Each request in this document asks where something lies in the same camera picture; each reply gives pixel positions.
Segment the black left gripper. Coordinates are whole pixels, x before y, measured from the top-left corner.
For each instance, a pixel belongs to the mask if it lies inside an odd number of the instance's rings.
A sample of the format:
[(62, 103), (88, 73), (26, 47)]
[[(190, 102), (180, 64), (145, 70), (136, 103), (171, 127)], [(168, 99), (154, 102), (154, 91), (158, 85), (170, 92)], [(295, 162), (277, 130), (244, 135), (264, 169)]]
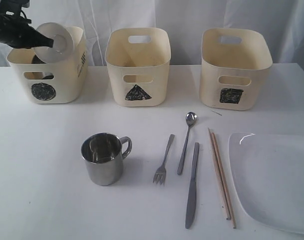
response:
[(15, 49), (53, 47), (53, 39), (29, 26), (31, 20), (22, 11), (29, 6), (29, 0), (0, 0), (0, 43)]

